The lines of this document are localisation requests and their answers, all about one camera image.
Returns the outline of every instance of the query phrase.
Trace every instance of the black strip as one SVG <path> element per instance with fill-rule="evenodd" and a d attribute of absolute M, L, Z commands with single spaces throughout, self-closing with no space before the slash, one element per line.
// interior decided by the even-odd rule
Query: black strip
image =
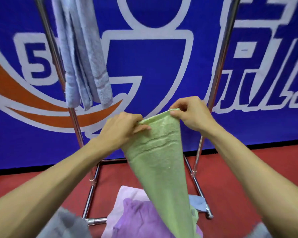
<path fill-rule="evenodd" d="M 275 142 L 275 143 L 266 143 L 266 144 L 252 144 L 247 145 L 249 149 L 261 149 L 261 148 L 274 148 L 274 147 L 283 147 L 283 146 L 291 146 L 291 145 L 298 145 L 298 140 L 291 140 L 291 141 L 283 141 L 283 142 Z M 210 154 L 217 154 L 216 149 L 206 149 L 202 151 L 203 155 L 210 155 Z M 184 155 L 189 156 L 196 156 L 196 151 L 188 151 L 184 152 Z M 117 164 L 117 163 L 126 163 L 126 159 L 116 159 L 116 160 L 104 160 L 102 165 L 104 164 Z M 11 168 L 11 169 L 0 169 L 0 176 L 2 175 L 13 175 L 13 174 L 21 174 L 21 173 L 28 173 L 28 172 L 39 172 L 44 171 L 50 168 L 53 165 L 42 165 L 42 166 L 31 166 L 31 167 L 23 167 L 23 168 Z"/>

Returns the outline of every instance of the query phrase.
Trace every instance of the orange swoosh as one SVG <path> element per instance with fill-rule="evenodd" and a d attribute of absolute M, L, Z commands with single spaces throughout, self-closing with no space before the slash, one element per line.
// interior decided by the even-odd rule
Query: orange swoosh
<path fill-rule="evenodd" d="M 103 109 L 101 111 L 85 114 L 85 115 L 78 115 L 78 122 L 80 127 L 86 127 L 91 124 L 95 124 L 104 118 L 106 118 L 109 114 L 111 114 L 121 103 L 118 103 L 110 106 L 107 109 Z M 72 128 L 73 123 L 70 116 L 45 116 L 45 115 L 38 115 L 38 114 L 30 114 L 23 111 L 15 110 L 13 108 L 9 108 L 14 112 L 30 119 L 36 121 L 41 124 L 46 124 L 53 127 L 60 127 L 60 128 Z"/>
<path fill-rule="evenodd" d="M 49 111 L 67 111 L 67 108 L 62 108 L 40 99 L 33 93 L 26 90 L 17 83 L 0 65 L 0 95 L 7 97 L 18 103 Z"/>

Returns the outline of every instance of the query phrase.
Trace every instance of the hand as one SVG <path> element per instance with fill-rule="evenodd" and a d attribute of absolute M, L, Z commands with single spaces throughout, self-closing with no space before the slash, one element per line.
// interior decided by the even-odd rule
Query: hand
<path fill-rule="evenodd" d="M 102 145 L 108 146 L 109 152 L 113 152 L 128 142 L 130 137 L 135 133 L 151 129 L 149 125 L 137 125 L 141 120 L 143 118 L 140 114 L 121 112 L 107 120 L 96 139 Z"/>
<path fill-rule="evenodd" d="M 173 108 L 180 110 L 171 111 L 171 116 L 181 119 L 187 127 L 200 132 L 203 136 L 207 137 L 215 128 L 220 127 L 198 96 L 180 98 L 171 105 L 170 109 Z"/>

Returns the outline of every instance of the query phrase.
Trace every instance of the green towel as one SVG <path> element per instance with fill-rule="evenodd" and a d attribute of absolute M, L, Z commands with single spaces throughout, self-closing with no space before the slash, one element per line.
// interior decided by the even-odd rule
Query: green towel
<path fill-rule="evenodd" d="M 176 238 L 199 237 L 197 215 L 190 209 L 179 120 L 170 111 L 145 119 L 151 130 L 123 146 L 129 165 Z"/>

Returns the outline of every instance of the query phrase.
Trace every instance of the red floor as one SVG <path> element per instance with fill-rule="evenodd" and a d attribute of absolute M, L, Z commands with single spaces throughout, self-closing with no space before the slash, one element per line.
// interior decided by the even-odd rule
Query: red floor
<path fill-rule="evenodd" d="M 254 151 L 266 163 L 298 185 L 298 145 Z M 38 173 L 0 176 L 0 197 Z M 197 179 L 214 214 L 207 220 L 200 213 L 198 225 L 205 238 L 240 238 L 249 233 L 260 221 L 241 186 L 219 155 L 202 156 Z M 197 194 L 187 173 L 189 194 Z M 89 217 L 107 216 L 115 203 L 120 186 L 141 188 L 128 164 L 104 165 L 99 176 Z M 90 184 L 88 176 L 80 182 L 63 206 L 82 215 Z M 105 225 L 91 227 L 93 237 L 100 237 Z"/>

